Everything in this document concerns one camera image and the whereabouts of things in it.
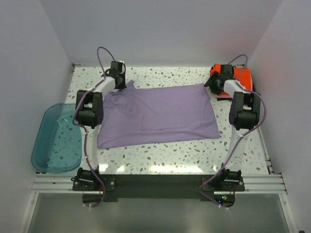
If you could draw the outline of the purple t shirt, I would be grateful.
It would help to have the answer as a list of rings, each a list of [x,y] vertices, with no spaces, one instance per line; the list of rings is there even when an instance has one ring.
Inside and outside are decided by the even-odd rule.
[[[202,84],[127,88],[104,98],[104,119],[97,147],[117,147],[218,139],[210,96]]]

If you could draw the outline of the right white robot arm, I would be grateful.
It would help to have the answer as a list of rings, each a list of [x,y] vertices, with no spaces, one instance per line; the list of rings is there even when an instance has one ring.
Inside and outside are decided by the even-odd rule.
[[[255,95],[253,80],[248,68],[215,63],[204,87],[217,95],[232,99],[229,111],[231,140],[228,154],[217,176],[212,180],[218,188],[227,191],[238,182],[242,173],[242,156],[249,132],[259,123],[260,98]]]

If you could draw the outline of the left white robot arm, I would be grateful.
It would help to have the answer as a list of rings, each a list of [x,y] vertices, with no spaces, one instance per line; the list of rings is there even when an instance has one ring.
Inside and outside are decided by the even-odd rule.
[[[112,61],[110,68],[103,72],[101,80],[90,90],[79,90],[76,95],[76,109],[72,123],[80,127],[82,136],[82,174],[90,172],[84,178],[84,186],[89,190],[100,187],[101,179],[96,174],[99,167],[97,142],[100,125],[104,118],[104,98],[113,90],[124,89],[125,61]]]

